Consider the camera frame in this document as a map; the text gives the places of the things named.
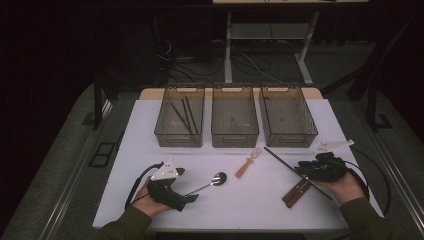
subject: plastic bin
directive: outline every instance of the plastic bin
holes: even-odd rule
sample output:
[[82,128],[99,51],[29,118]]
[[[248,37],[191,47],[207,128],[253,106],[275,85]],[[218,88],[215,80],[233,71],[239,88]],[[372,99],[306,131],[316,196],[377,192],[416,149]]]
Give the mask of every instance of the plastic bin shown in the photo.
[[256,146],[259,127],[251,84],[214,84],[211,131],[215,148]]
[[155,135],[161,147],[202,147],[204,84],[168,84]]
[[300,87],[261,83],[259,103],[267,146],[308,148],[318,135]]

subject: table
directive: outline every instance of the table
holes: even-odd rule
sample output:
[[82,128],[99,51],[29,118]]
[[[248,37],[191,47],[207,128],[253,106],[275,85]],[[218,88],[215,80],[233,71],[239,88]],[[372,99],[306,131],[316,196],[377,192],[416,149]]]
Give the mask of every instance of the table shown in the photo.
[[[329,102],[322,99],[317,89],[306,88],[303,91],[319,135],[310,148],[270,148],[291,166],[296,166],[301,160],[313,160],[312,150],[322,141],[346,140]],[[241,179],[234,176],[252,149],[212,147],[211,89],[205,92],[203,146],[159,147],[154,126],[161,105],[161,92],[163,89],[146,89],[134,105],[93,222],[94,228],[101,228],[119,218],[131,187],[141,172],[152,164],[172,159],[176,167],[186,170],[172,185],[173,190],[182,195],[207,184],[218,172],[227,173],[228,180],[222,186],[199,192],[196,202],[187,204],[182,212],[168,211],[157,215],[148,231],[311,232],[347,229],[335,200],[330,201],[316,189],[309,189],[291,209],[287,208],[281,198],[300,178],[266,151],[262,151]],[[254,88],[256,100],[258,92],[259,89]],[[256,111],[260,130],[257,146],[264,147],[258,101]],[[356,163],[349,148],[335,150],[334,154]],[[371,204],[382,216],[372,193]]]

